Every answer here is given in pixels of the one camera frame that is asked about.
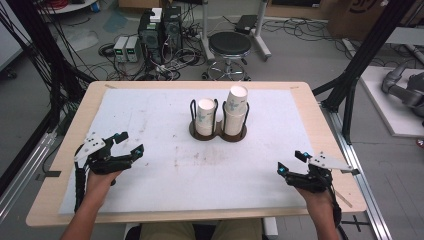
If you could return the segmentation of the dark brown double cup holder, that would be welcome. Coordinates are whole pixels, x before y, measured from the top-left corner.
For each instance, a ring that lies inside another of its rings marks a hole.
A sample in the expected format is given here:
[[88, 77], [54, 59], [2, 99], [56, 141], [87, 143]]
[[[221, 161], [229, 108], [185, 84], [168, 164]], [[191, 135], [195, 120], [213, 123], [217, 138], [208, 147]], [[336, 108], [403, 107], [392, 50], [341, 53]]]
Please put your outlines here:
[[213, 134], [210, 135], [210, 136], [202, 136], [202, 135], [198, 134], [196, 132], [196, 129], [195, 129], [196, 115], [197, 115], [197, 111], [194, 109], [195, 104], [196, 104], [195, 100], [192, 100], [191, 103], [190, 103], [191, 122], [190, 122], [190, 125], [189, 125], [189, 132], [190, 132], [190, 134], [193, 138], [195, 138], [199, 141], [209, 141], [209, 140], [212, 140], [213, 138], [219, 136], [221, 139], [223, 139], [224, 141], [227, 141], [227, 142], [239, 142], [239, 141], [243, 140], [245, 138], [245, 136], [247, 135], [246, 122], [247, 122], [247, 118], [248, 118], [249, 110], [250, 110], [249, 105], [247, 105], [248, 110], [247, 110], [246, 118], [245, 118], [245, 121], [244, 121], [244, 124], [243, 124], [242, 131], [239, 134], [237, 134], [235, 136], [229, 136], [229, 135], [226, 135], [224, 133], [224, 130], [222, 129], [222, 127], [224, 126], [224, 121], [223, 121], [224, 112], [223, 112], [223, 119], [221, 121], [217, 121], [216, 116], [213, 117], [214, 121], [215, 121], [215, 123], [212, 125], [213, 128], [214, 128]]

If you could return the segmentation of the thin wooden stick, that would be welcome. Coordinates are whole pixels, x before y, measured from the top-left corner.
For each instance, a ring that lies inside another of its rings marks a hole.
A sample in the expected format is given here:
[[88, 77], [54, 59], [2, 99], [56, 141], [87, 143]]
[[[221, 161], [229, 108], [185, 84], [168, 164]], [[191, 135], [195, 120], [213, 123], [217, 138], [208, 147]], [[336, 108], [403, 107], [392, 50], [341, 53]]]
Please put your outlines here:
[[338, 199], [340, 199], [341, 201], [344, 202], [345, 205], [347, 205], [349, 208], [352, 208], [353, 205], [351, 202], [348, 201], [347, 198], [345, 198], [340, 192], [338, 192], [337, 190], [335, 190], [335, 195], [337, 196]]

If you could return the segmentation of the white metal stand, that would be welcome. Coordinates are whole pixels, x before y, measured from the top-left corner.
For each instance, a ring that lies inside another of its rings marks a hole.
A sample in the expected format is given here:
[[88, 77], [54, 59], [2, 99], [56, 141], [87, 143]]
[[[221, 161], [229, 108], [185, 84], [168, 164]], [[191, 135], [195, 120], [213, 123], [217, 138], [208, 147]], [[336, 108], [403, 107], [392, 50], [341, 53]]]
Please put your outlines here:
[[[208, 42], [208, 0], [202, 1], [202, 31], [200, 32], [200, 40], [205, 58], [209, 64], [215, 61], [215, 56], [209, 49]], [[260, 52], [264, 57], [264, 61], [267, 61], [271, 56], [271, 52], [265, 44], [264, 40], [261, 37], [262, 25], [264, 23], [264, 16], [267, 7], [268, 0], [260, 0], [259, 10], [257, 14], [257, 24], [256, 27], [250, 30], [250, 34], [253, 37], [254, 43], [259, 48]]]

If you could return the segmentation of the white printed paper cup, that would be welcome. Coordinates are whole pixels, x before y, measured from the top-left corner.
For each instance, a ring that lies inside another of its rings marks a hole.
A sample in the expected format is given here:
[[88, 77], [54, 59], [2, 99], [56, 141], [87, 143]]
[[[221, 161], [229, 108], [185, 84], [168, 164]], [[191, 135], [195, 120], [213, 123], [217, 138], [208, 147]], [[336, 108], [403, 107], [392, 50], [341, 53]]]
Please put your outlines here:
[[240, 115], [247, 105], [248, 90], [244, 86], [235, 85], [230, 88], [226, 110], [233, 115]]
[[214, 128], [212, 125], [210, 126], [201, 126], [198, 123], [195, 123], [196, 132], [202, 136], [210, 136], [214, 132]]
[[242, 131], [247, 110], [246, 104], [237, 107], [234, 107], [230, 102], [224, 104], [224, 126], [222, 129], [226, 135], [235, 136]]
[[200, 99], [197, 107], [196, 122], [200, 126], [211, 126], [215, 112], [215, 102], [210, 98]]

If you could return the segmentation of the person's left hand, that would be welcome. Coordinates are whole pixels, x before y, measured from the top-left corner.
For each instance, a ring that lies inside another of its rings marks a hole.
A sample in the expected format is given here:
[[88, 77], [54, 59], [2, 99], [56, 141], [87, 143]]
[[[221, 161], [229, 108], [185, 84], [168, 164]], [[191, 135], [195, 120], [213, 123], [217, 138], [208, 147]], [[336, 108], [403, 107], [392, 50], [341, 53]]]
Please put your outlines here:
[[90, 201], [102, 202], [112, 182], [121, 174], [121, 171], [112, 172], [106, 175], [95, 174], [93, 171], [89, 172], [87, 190], [85, 199]]

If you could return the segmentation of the white felt mat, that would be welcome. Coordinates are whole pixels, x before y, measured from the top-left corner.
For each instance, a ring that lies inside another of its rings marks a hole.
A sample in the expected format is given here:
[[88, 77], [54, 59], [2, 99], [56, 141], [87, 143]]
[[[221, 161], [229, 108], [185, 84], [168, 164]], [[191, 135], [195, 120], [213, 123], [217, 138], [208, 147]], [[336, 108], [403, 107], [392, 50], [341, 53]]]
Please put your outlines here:
[[227, 91], [201, 89], [109, 89], [90, 126], [108, 138], [129, 137], [112, 148], [115, 156], [143, 146], [144, 155], [110, 190], [104, 213], [296, 208], [304, 204], [277, 173], [307, 167], [295, 151], [312, 150], [293, 94], [252, 90], [244, 139], [199, 141], [189, 133], [192, 100], [224, 101]]

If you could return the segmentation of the person's left leg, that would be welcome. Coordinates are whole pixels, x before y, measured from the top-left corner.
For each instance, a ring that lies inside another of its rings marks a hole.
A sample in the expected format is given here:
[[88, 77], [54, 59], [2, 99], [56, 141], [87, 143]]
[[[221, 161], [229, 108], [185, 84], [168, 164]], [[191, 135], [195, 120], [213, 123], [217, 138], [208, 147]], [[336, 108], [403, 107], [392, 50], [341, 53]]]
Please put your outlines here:
[[191, 223], [146, 223], [141, 227], [140, 240], [196, 240]]

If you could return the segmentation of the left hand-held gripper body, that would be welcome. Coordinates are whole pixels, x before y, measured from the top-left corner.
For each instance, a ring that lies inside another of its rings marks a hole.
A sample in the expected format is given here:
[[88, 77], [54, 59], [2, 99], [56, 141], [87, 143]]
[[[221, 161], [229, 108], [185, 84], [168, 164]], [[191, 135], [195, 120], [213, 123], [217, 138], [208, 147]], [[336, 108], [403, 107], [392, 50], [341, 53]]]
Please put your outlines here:
[[83, 161], [95, 174], [109, 174], [129, 169], [132, 165], [128, 161], [129, 155], [113, 156], [108, 150], [104, 138], [92, 132], [87, 135], [83, 144], [76, 150], [74, 163]]

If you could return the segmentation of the cardboard box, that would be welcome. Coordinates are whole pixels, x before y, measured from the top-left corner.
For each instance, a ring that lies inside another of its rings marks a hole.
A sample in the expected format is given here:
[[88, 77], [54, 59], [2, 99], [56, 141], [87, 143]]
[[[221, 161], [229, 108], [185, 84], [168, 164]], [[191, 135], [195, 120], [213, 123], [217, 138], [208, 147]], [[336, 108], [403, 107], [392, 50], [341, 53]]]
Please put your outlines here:
[[333, 38], [362, 41], [392, 1], [404, 5], [408, 0], [337, 0], [327, 30]]

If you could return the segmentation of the person's right hand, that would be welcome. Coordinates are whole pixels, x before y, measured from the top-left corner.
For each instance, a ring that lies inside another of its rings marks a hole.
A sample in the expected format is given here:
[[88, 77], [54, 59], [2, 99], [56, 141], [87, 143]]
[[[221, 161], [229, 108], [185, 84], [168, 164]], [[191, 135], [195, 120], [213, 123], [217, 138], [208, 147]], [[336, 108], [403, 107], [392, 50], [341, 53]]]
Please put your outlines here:
[[333, 212], [332, 198], [327, 191], [312, 193], [297, 188], [299, 194], [304, 198], [310, 215], [331, 214]]

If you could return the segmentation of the white round table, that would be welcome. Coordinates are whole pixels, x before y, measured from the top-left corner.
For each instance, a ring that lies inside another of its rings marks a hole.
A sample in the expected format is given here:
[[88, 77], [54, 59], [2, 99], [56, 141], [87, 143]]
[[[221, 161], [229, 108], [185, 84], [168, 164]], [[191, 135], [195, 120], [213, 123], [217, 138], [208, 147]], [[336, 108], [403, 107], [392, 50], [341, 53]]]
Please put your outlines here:
[[73, 0], [42, 0], [36, 9], [42, 14], [62, 14], [81, 10], [97, 2], [98, 0], [81, 0], [81, 3], [73, 3]]

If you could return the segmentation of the grey power supply unit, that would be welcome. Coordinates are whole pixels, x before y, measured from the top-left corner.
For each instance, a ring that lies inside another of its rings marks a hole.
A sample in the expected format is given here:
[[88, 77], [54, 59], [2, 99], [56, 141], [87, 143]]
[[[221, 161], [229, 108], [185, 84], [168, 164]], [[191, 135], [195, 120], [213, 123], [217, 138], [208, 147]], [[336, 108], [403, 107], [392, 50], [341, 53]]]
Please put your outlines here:
[[126, 43], [126, 53], [129, 62], [137, 62], [140, 58], [141, 49], [137, 36], [130, 36]]
[[123, 63], [128, 61], [127, 54], [126, 54], [127, 41], [128, 41], [127, 37], [119, 37], [113, 47], [115, 58], [118, 62]]

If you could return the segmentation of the flat black device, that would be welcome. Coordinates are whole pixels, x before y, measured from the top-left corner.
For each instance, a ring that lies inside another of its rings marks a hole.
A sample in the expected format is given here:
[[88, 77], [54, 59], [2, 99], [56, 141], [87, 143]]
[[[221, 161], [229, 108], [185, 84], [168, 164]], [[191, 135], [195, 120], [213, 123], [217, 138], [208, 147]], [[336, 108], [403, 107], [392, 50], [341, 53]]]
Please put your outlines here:
[[257, 21], [256, 15], [242, 15], [235, 25], [234, 30], [238, 33], [249, 34], [255, 27]]

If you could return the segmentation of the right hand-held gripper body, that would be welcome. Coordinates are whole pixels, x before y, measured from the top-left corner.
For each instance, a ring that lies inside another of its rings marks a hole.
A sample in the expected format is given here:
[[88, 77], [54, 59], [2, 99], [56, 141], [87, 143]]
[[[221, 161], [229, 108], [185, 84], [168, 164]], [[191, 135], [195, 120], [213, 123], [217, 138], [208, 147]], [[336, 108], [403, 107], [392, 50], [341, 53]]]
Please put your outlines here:
[[289, 186], [312, 193], [321, 193], [331, 188], [333, 181], [331, 171], [333, 169], [338, 169], [342, 173], [351, 173], [354, 169], [332, 156], [326, 156], [323, 152], [312, 156], [306, 164], [308, 167], [306, 174], [292, 172], [292, 175], [285, 181]]

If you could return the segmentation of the person's leg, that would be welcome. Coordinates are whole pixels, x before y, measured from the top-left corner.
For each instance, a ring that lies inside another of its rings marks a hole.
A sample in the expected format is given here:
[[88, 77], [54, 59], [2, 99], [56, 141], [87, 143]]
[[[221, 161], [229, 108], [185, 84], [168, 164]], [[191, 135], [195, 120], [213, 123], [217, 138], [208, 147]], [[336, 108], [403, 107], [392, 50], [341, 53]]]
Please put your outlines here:
[[259, 219], [223, 220], [211, 240], [262, 240], [262, 223]]
[[141, 227], [140, 240], [196, 240], [191, 223], [146, 223]]

